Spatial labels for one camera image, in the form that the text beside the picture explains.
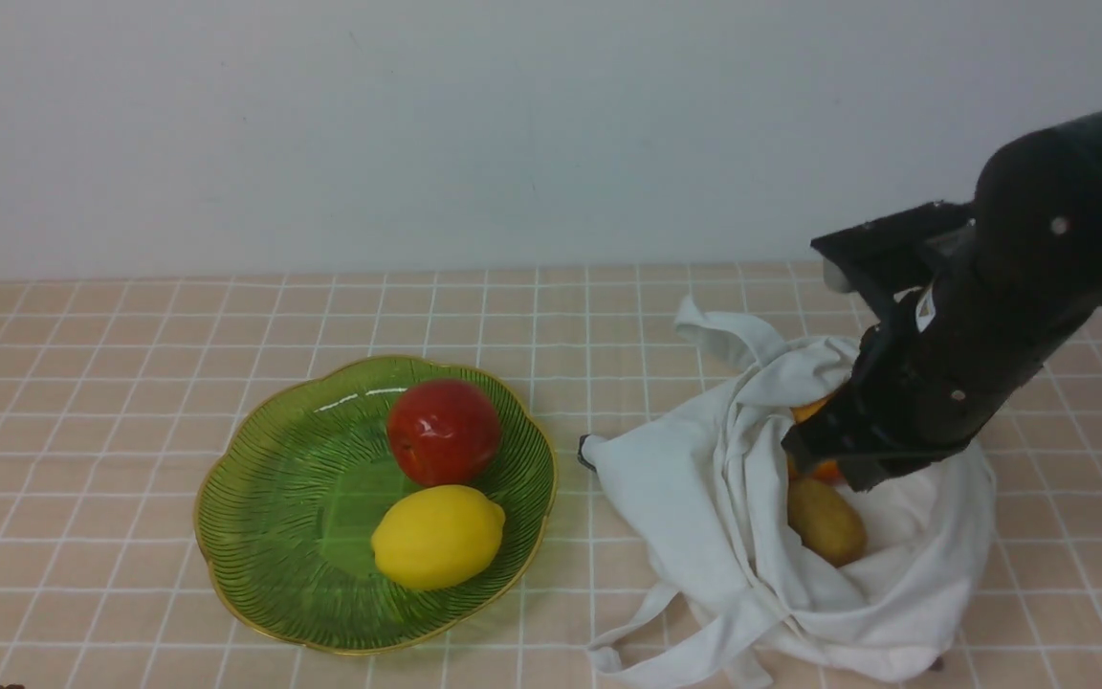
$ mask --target tiled tabletop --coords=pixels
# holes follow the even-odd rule
[[[581,646],[652,580],[572,454],[582,432],[617,434],[734,373],[674,336],[688,291],[788,337],[874,322],[814,263],[0,284],[0,685],[607,689]],[[482,366],[528,398],[561,451],[547,543],[517,590],[417,649],[268,640],[210,590],[195,492],[255,405],[387,352]],[[1102,686],[1102,313],[983,441],[1001,538],[946,669],[910,686]],[[693,627],[677,606],[627,655]],[[875,686],[765,660],[777,686]]]

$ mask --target gold rim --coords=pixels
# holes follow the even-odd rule
[[[245,422],[248,422],[250,417],[252,417],[255,413],[258,413],[258,410],[261,410],[262,407],[270,405],[270,402],[274,401],[277,397],[284,396],[285,394],[293,391],[293,389],[303,388],[305,387],[305,385],[314,385],[317,383],[323,383],[323,380],[327,380],[328,378],[332,378],[332,376],[336,376],[343,373],[344,370],[349,369],[349,367],[352,366],[359,366],[363,365],[363,363],[374,362],[379,359],[408,359],[408,360],[424,363],[425,365],[429,366],[441,367],[441,369],[450,369],[450,367],[456,367],[456,369],[473,372],[478,375],[485,376],[485,378],[490,378],[491,380],[495,380],[497,384],[499,384],[499,387],[504,388],[504,391],[508,392],[509,396],[512,396],[512,400],[517,401],[517,407],[518,409],[521,410],[521,413],[526,416],[526,420],[529,420],[530,423],[533,423],[533,429],[539,432],[539,435],[542,437],[542,441],[547,442],[548,449],[551,450],[551,498],[550,500],[548,500],[547,513],[542,515],[542,525],[539,527],[539,535],[533,540],[533,548],[530,549],[530,555],[528,558],[526,558],[526,562],[521,563],[521,568],[517,570],[517,574],[512,575],[511,580],[509,580],[508,583],[505,584],[501,590],[496,592],[495,596],[486,599],[486,601],[484,601],[482,605],[478,605],[471,613],[460,616],[458,620],[454,620],[453,622],[443,624],[441,625],[441,627],[434,628],[434,631],[429,632],[423,636],[411,638],[411,640],[409,642],[402,642],[402,644],[396,644],[393,646],[385,646],[381,647],[381,649],[336,649],[336,647],[333,646],[311,644],[311,642],[302,642],[299,640],[299,638],[292,638],[274,634],[271,631],[268,631],[268,628],[261,627],[261,625],[258,625],[257,623],[252,622],[252,620],[246,618],[246,616],[241,614],[240,611],[236,610],[236,605],[233,605],[233,603],[228,601],[226,596],[224,596],[223,589],[219,588],[219,580],[217,579],[217,577],[215,577],[215,562],[214,560],[210,559],[210,557],[208,557],[206,550],[203,549],[202,532],[198,531],[198,512],[202,507],[202,497],[206,493],[207,482],[210,481],[210,475],[215,474],[215,470],[217,470],[219,465],[222,465],[224,460],[228,457],[228,450],[231,450],[233,445],[236,444],[236,438],[240,435],[241,431],[244,431]],[[240,427],[237,427],[236,430],[233,431],[231,440],[228,441],[227,448],[224,449],[224,454],[220,454],[219,459],[215,460],[215,464],[212,465],[210,469],[206,471],[206,475],[203,476],[202,478],[202,484],[198,485],[198,496],[195,498],[195,500],[193,500],[193,515],[192,515],[193,538],[195,538],[195,541],[198,545],[198,555],[202,555],[202,559],[206,560],[206,575],[209,577],[210,579],[210,585],[212,589],[214,589],[215,591],[215,596],[218,598],[219,602],[223,603],[224,606],[228,609],[228,612],[233,613],[233,616],[236,616],[236,618],[239,620],[241,624],[244,624],[246,627],[252,628],[253,632],[258,632],[262,636],[274,638],[276,642],[284,642],[285,644],[305,646],[306,649],[324,650],[324,653],[334,654],[336,656],[353,656],[353,657],[378,656],[381,654],[393,653],[393,650],[410,649],[411,646],[417,646],[423,644],[423,642],[430,640],[430,638],[441,636],[441,634],[444,634],[445,632],[450,631],[450,628],[456,627],[456,625],[460,625],[463,622],[467,622],[467,620],[473,618],[473,616],[476,616],[476,614],[482,613],[482,611],[485,611],[487,606],[493,605],[493,603],[498,601],[505,593],[511,591],[512,585],[516,585],[517,582],[521,580],[521,577],[526,575],[526,572],[530,569],[530,566],[532,566],[533,563],[533,558],[537,557],[539,550],[542,549],[542,540],[543,538],[547,537],[548,524],[550,524],[551,519],[551,510],[554,508],[554,500],[555,497],[559,496],[559,494],[560,494],[560,460],[559,456],[557,456],[554,442],[552,442],[551,437],[548,435],[547,429],[542,428],[542,423],[539,423],[539,420],[537,418],[533,418],[533,415],[530,413],[530,410],[526,408],[526,402],[521,401],[521,396],[518,396],[515,389],[509,388],[508,384],[504,383],[504,379],[498,378],[498,376],[489,374],[485,370],[482,370],[480,367],[464,366],[464,365],[441,365],[441,363],[433,362],[431,359],[425,359],[424,357],[410,356],[409,354],[377,354],[377,356],[364,357],[363,359],[349,363],[349,365],[337,367],[337,369],[334,369],[333,372],[325,374],[324,376],[321,376],[321,378],[304,380],[303,383],[298,383],[296,385],[293,385],[290,388],[280,389],[279,392],[272,394],[272,396],[267,397],[266,400],[259,402],[258,406],[255,406],[253,409],[250,410],[250,413],[245,415],[245,419],[240,423]]]

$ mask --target white wall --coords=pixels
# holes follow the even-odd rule
[[[0,279],[804,258],[1102,108],[1102,0],[0,0]]]

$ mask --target potato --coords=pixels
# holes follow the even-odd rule
[[[861,515],[827,483],[799,478],[788,484],[788,526],[801,545],[841,568],[866,553],[866,525]]]

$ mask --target white label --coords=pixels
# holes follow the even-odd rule
[[[938,314],[938,311],[932,305],[932,284],[926,288],[926,291],[921,293],[921,300],[917,301],[917,332],[925,332],[927,327],[930,327],[932,317]]]

